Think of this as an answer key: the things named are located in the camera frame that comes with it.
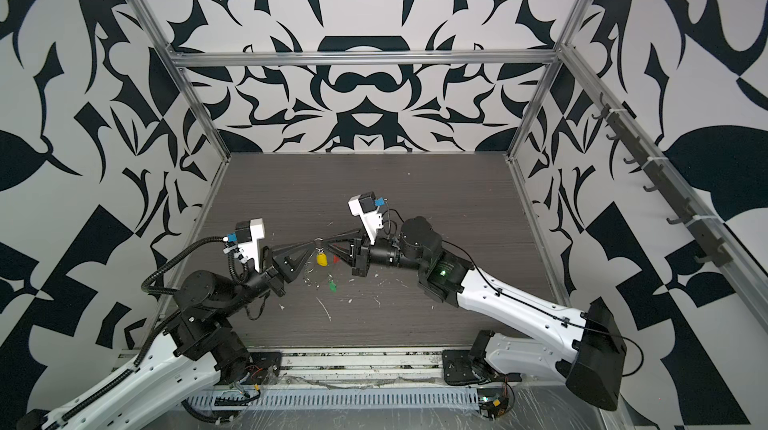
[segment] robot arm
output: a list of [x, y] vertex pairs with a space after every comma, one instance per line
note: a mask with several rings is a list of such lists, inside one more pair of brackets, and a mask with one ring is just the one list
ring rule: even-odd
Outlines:
[[[467, 261], [444, 249], [442, 237], [424, 217], [403, 222], [395, 237], [378, 237], [383, 204], [372, 192], [353, 197], [350, 210], [363, 228], [323, 239], [322, 245], [360, 277], [371, 263], [413, 269], [418, 285], [432, 299], [488, 315], [548, 348], [544, 357], [511, 356], [504, 351], [506, 337], [480, 332], [469, 357], [473, 371], [484, 379], [503, 381], [512, 372], [563, 378], [584, 401], [616, 409], [627, 349], [608, 309], [595, 303], [582, 313], [511, 287], [475, 266], [469, 255]], [[241, 222], [235, 233], [193, 243], [150, 275], [142, 289], [172, 294], [178, 309], [150, 333], [136, 359], [62, 407], [47, 414], [30, 412], [17, 429], [142, 428], [203, 388], [241, 380], [250, 356], [228, 317], [270, 292], [285, 295], [285, 283], [299, 276], [315, 252], [313, 241], [259, 249], [263, 237], [261, 219]], [[244, 274], [236, 274], [230, 261], [232, 279], [196, 271], [178, 290], [150, 287], [188, 253], [217, 241], [244, 264]]]
[[[376, 201], [373, 193], [360, 198]], [[361, 215], [363, 224], [381, 222], [371, 215], [374, 212], [369, 207], [369, 214]], [[504, 379], [511, 372], [560, 378], [585, 402], [616, 409], [627, 347], [613, 315], [600, 301], [583, 313], [509, 286], [447, 251], [424, 217], [404, 221], [393, 238], [371, 240], [367, 226], [366, 233], [343, 233], [323, 243], [348, 262], [355, 275], [365, 277], [371, 263], [416, 270], [418, 285], [433, 300], [492, 317], [546, 348], [543, 355], [521, 358], [505, 352], [504, 336], [480, 332], [470, 352], [476, 374], [485, 379]]]

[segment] aluminum frame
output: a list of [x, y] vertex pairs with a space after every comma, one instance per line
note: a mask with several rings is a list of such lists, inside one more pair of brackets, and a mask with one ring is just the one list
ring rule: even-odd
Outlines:
[[554, 50], [396, 50], [372, 52], [171, 52], [177, 67], [368, 64], [549, 63]]
[[509, 159], [507, 160], [507, 164], [509, 165], [509, 170], [512, 173], [512, 181], [514, 182], [514, 187], [518, 191], [518, 195], [522, 201], [521, 203], [523, 206], [523, 213], [528, 219], [528, 225], [531, 226], [533, 242], [536, 244], [538, 252], [542, 256], [544, 272], [547, 274], [547, 280], [549, 281], [549, 286], [552, 289], [554, 301], [557, 302], [558, 305], [570, 307], [571, 297], [568, 295], [565, 284], [558, 279], [557, 273], [554, 271], [552, 252], [549, 250], [549, 247], [547, 247], [547, 241], [544, 239], [542, 227], [538, 223], [538, 217], [536, 212], [533, 210], [531, 198], [528, 196], [528, 191], [525, 189], [525, 178], [522, 174], [520, 165], [516, 160]]
[[528, 106], [523, 110], [523, 119], [520, 121], [518, 130], [512, 136], [512, 141], [509, 142], [509, 148], [507, 149], [507, 156], [514, 158], [520, 149], [520, 145], [525, 141], [528, 133], [531, 131], [534, 121], [538, 117], [538, 113], [542, 110], [544, 104], [544, 98], [547, 96], [547, 92], [552, 88], [554, 79], [558, 76], [560, 68], [562, 67], [560, 60], [555, 60], [551, 64], [547, 64], [546, 70], [542, 78], [536, 85], [536, 90], [533, 92], [533, 97], [528, 102]]
[[545, 71], [544, 75], [542, 76], [542, 79], [539, 80], [538, 84], [536, 85], [536, 90], [534, 91], [533, 97], [531, 98], [531, 101], [528, 103], [528, 107], [523, 113], [522, 122], [520, 123], [518, 130], [514, 133], [512, 142], [509, 143], [507, 155], [510, 157], [514, 158], [514, 155], [517, 154], [518, 150], [520, 149], [520, 145], [523, 143], [524, 137], [528, 135], [528, 132], [531, 130], [533, 121], [538, 117], [538, 113], [542, 110], [544, 97], [552, 88], [554, 78], [557, 77], [558, 72], [560, 72], [561, 60], [558, 51], [563, 46], [571, 44], [571, 40], [578, 31], [581, 22], [584, 21], [584, 15], [587, 13], [587, 9], [589, 9], [592, 1], [593, 0], [574, 1], [573, 6], [571, 7], [571, 12], [568, 14], [568, 18], [565, 20], [563, 31], [560, 33], [558, 41], [556, 41], [554, 44], [554, 52], [556, 55], [554, 64], [548, 66], [547, 71]]
[[226, 160], [230, 157], [230, 151], [226, 148], [226, 144], [221, 138], [221, 134], [216, 130], [214, 121], [210, 119], [210, 115], [205, 106], [203, 106], [203, 102], [197, 97], [197, 92], [195, 92], [191, 82], [187, 79], [184, 72], [179, 70], [171, 60], [170, 53], [168, 52], [168, 40], [160, 29], [158, 19], [152, 13], [147, 0], [125, 1], [136, 13], [136, 19], [147, 34], [154, 50], [158, 53], [170, 78], [174, 81], [178, 90], [184, 95], [184, 98], [187, 99], [187, 104], [189, 104], [190, 110], [203, 127], [203, 131], [205, 132], [206, 137], [208, 137], [208, 141], [216, 149], [216, 153], [219, 154], [221, 160]]

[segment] debris on table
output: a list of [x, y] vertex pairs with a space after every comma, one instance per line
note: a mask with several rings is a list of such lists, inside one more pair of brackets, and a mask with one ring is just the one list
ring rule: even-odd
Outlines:
[[326, 315], [328, 316], [328, 321], [330, 322], [331, 321], [331, 314], [328, 313], [328, 309], [326, 309], [326, 306], [323, 305], [322, 301], [319, 298], [317, 298], [317, 297], [315, 297], [315, 298], [317, 299], [318, 302], [320, 302], [320, 305], [322, 305], [322, 309], [326, 311]]

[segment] wooden tabletop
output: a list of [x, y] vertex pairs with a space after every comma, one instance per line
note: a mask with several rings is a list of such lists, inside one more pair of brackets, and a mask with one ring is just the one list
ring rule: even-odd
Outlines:
[[[264, 219], [267, 245], [341, 233], [360, 227], [347, 201], [367, 191], [387, 198], [406, 219], [429, 219], [436, 232], [498, 279], [552, 300], [512, 176], [498, 153], [235, 154], [200, 237], [226, 235], [236, 222], [251, 218]], [[184, 271], [199, 269], [228, 275], [221, 248], [200, 248]], [[245, 312], [230, 318], [247, 346], [471, 345], [482, 329], [523, 336], [478, 313], [432, 301], [417, 287], [413, 271], [373, 266], [367, 278], [353, 277], [344, 263], [320, 267], [312, 258], [305, 272], [286, 285], [284, 297], [267, 300], [259, 320], [248, 320]], [[253, 315], [259, 305], [251, 304]]]

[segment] cable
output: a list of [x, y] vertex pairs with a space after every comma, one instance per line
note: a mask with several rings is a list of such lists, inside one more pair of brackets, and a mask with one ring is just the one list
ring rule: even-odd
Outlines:
[[387, 205], [387, 209], [388, 209], [387, 211], [393, 211], [393, 212], [395, 212], [395, 214], [397, 215], [398, 219], [400, 219], [400, 222], [401, 222], [401, 223], [404, 223], [404, 222], [405, 222], [405, 219], [403, 219], [403, 218], [400, 216], [400, 212], [398, 212], [398, 211], [397, 211], [397, 210], [395, 210], [394, 208], [389, 208], [389, 205]]
[[[168, 323], [178, 317], [180, 314], [179, 310], [176, 310], [175, 312], [171, 313], [168, 317], [165, 317], [165, 319], [160, 322], [158, 326], [156, 326], [152, 331], [150, 332], [149, 336], [147, 337], [147, 341], [144, 342], [144, 345], [141, 346], [141, 350], [136, 356], [136, 359], [134, 360], [134, 367], [138, 368], [139, 364], [144, 360], [144, 358], [147, 356], [147, 353], [149, 352], [150, 347], [152, 347], [152, 342], [160, 335], [160, 332], [163, 331], [163, 329], [168, 325]], [[120, 375], [110, 380], [110, 382], [101, 387], [96, 392], [93, 392], [90, 396], [88, 396], [86, 399], [84, 399], [82, 402], [80, 402], [78, 405], [72, 407], [72, 410], [69, 412], [66, 412], [62, 415], [62, 421], [66, 424], [67, 421], [72, 419], [73, 416], [76, 416], [81, 411], [83, 411], [86, 407], [90, 406], [93, 402], [96, 402], [101, 397], [106, 395], [112, 388], [118, 386], [123, 380], [130, 377], [132, 373], [134, 373], [133, 368], [127, 368], [125, 369]], [[60, 425], [58, 422], [53, 422], [51, 425], [47, 426], [45, 430], [56, 430], [56, 428], [60, 428]]]
[[258, 400], [261, 397], [261, 390], [259, 388], [256, 389], [256, 395], [255, 396], [249, 396], [248, 394], [245, 394], [246, 397], [242, 400], [239, 400], [237, 398], [225, 398], [225, 397], [219, 397], [216, 399], [216, 405], [217, 406], [244, 406], [248, 405], [249, 403]]
[[[183, 406], [184, 410], [186, 410], [187, 413], [190, 414], [196, 420], [200, 420], [201, 422], [204, 422], [204, 423], [214, 423], [216, 425], [219, 425], [221, 423], [221, 417], [203, 415], [202, 413], [192, 408], [192, 405], [190, 405], [190, 403], [187, 400], [182, 400], [181, 406]], [[229, 416], [228, 418], [226, 418], [225, 421], [232, 422], [233, 420], [234, 420], [234, 416]]]
[[248, 280], [248, 267], [245, 266], [245, 263], [243, 264], [243, 274], [237, 275], [237, 271], [235, 270], [235, 255], [232, 251], [226, 253], [226, 265], [230, 269], [230, 277], [232, 277], [233, 282], [244, 283]]
[[152, 331], [149, 333], [149, 336], [147, 337], [147, 341], [144, 342], [144, 345], [141, 346], [141, 350], [139, 350], [139, 353], [136, 355], [136, 359], [134, 360], [134, 366], [138, 367], [139, 364], [144, 360], [144, 358], [149, 353], [150, 347], [152, 347], [152, 342], [156, 338], [158, 338], [158, 335], [160, 335], [160, 332], [165, 329], [166, 326], [168, 326], [168, 323], [170, 323], [171, 320], [175, 319], [181, 314], [180, 310], [175, 310], [173, 313], [171, 313], [168, 317], [165, 317], [162, 322], [158, 326], [156, 326]]
[[255, 317], [250, 315], [250, 310], [248, 309], [248, 306], [245, 305], [245, 314], [248, 316], [248, 320], [259, 320], [261, 314], [264, 313], [264, 305], [266, 305], [266, 299], [270, 298], [270, 293], [271, 291], [266, 291], [264, 294], [264, 299], [261, 301], [261, 308], [259, 309], [259, 315], [256, 315]]
[[504, 395], [507, 394], [507, 388], [509, 388], [509, 392], [512, 394], [512, 403], [510, 403], [507, 406], [507, 410], [506, 410], [506, 412], [510, 412], [514, 408], [514, 404], [518, 402], [518, 397], [515, 396], [514, 388], [511, 385], [509, 385], [509, 382], [507, 381], [507, 377], [504, 377]]
[[[389, 205], [387, 205], [387, 209], [382, 214], [382, 217], [384, 217], [385, 215], [387, 215], [387, 224], [389, 224], [389, 230], [387, 231], [386, 235], [387, 235], [388, 238], [392, 238], [395, 235], [397, 235], [397, 222], [394, 222], [392, 220], [392, 215], [389, 213]], [[392, 225], [393, 224], [395, 225], [395, 231], [394, 232], [392, 231]]]
[[448, 245], [452, 245], [452, 246], [454, 246], [454, 247], [458, 248], [460, 251], [464, 252], [464, 253], [466, 254], [466, 256], [467, 256], [467, 257], [469, 257], [469, 261], [471, 261], [471, 262], [472, 262], [472, 265], [475, 267], [475, 270], [477, 270], [477, 272], [478, 272], [478, 273], [480, 273], [480, 277], [482, 277], [482, 279], [485, 281], [485, 283], [487, 283], [487, 284], [488, 284], [488, 288], [490, 288], [490, 289], [492, 289], [494, 292], [496, 292], [496, 297], [498, 297], [498, 296], [500, 296], [500, 295], [503, 295], [504, 297], [507, 297], [508, 299], [512, 299], [512, 300], [514, 300], [515, 302], [518, 302], [518, 303], [522, 303], [523, 305], [526, 305], [526, 306], [528, 306], [528, 307], [531, 307], [533, 310], [538, 310], [539, 312], [543, 313], [544, 315], [546, 315], [546, 316], [548, 316], [548, 317], [551, 317], [551, 318], [553, 318], [553, 319], [555, 319], [555, 320], [558, 320], [559, 322], [562, 322], [562, 323], [563, 323], [565, 326], [569, 326], [569, 325], [572, 325], [572, 326], [576, 327], [577, 329], [583, 329], [583, 330], [586, 330], [586, 331], [588, 331], [588, 332], [599, 333], [600, 335], [606, 335], [606, 336], [617, 337], [617, 338], [619, 338], [619, 339], [623, 339], [623, 340], [625, 340], [625, 341], [627, 341], [627, 342], [631, 342], [631, 343], [632, 343], [634, 346], [636, 346], [636, 347], [638, 348], [638, 350], [640, 351], [640, 364], [638, 365], [638, 367], [637, 367], [635, 370], [632, 370], [631, 372], [629, 372], [629, 373], [625, 373], [624, 375], [622, 375], [622, 378], [623, 378], [623, 377], [629, 377], [629, 376], [633, 376], [635, 373], [637, 373], [637, 372], [639, 372], [639, 371], [640, 371], [640, 368], [642, 368], [643, 364], [645, 363], [645, 352], [644, 352], [644, 351], [643, 351], [643, 349], [640, 347], [640, 345], [639, 345], [637, 342], [635, 342], [633, 339], [630, 339], [629, 337], [623, 336], [623, 335], [621, 335], [620, 333], [604, 332], [604, 331], [602, 331], [602, 330], [598, 330], [598, 329], [589, 329], [589, 328], [587, 328], [587, 327], [585, 327], [585, 326], [577, 325], [577, 324], [575, 324], [575, 323], [572, 323], [572, 322], [571, 322], [571, 321], [569, 321], [569, 320], [565, 320], [564, 318], [558, 317], [558, 316], [556, 316], [556, 315], [552, 315], [550, 312], [547, 312], [546, 310], [540, 309], [540, 308], [536, 307], [535, 305], [532, 305], [531, 303], [528, 303], [528, 302], [525, 302], [525, 301], [521, 301], [520, 299], [518, 299], [518, 298], [515, 298], [515, 297], [513, 297], [512, 295], [508, 295], [507, 293], [504, 293], [504, 292], [502, 291], [502, 289], [501, 289], [501, 288], [497, 288], [497, 287], [494, 287], [494, 286], [493, 286], [493, 285], [492, 285], [492, 284], [491, 284], [491, 283], [488, 281], [488, 278], [486, 278], [486, 277], [485, 277], [485, 274], [483, 273], [483, 271], [481, 271], [481, 270], [480, 270], [480, 267], [478, 267], [478, 264], [477, 264], [477, 263], [475, 263], [475, 260], [472, 258], [472, 255], [470, 255], [470, 254], [469, 254], [469, 252], [467, 252], [466, 250], [464, 250], [464, 249], [463, 249], [463, 248], [461, 248], [460, 246], [456, 245], [455, 243], [452, 243], [452, 242], [448, 242], [448, 241], [446, 241], [446, 240], [444, 240], [444, 241], [443, 241], [443, 243], [447, 243]]
[[155, 272], [152, 272], [146, 279], [144, 279], [144, 282], [141, 283], [141, 290], [145, 291], [146, 293], [149, 293], [150, 295], [159, 294], [159, 293], [173, 295], [176, 292], [175, 289], [169, 289], [166, 287], [150, 287], [150, 285], [152, 285], [152, 283], [156, 281], [158, 278], [160, 278], [164, 273], [176, 267], [178, 262], [181, 262], [182, 260], [184, 260], [184, 258], [186, 258], [187, 255], [196, 251], [198, 247], [201, 247], [206, 243], [223, 242], [223, 241], [224, 241], [224, 237], [206, 237], [206, 238], [199, 239], [197, 242], [191, 243], [187, 248], [182, 250], [176, 257], [170, 259], [162, 267], [157, 269]]

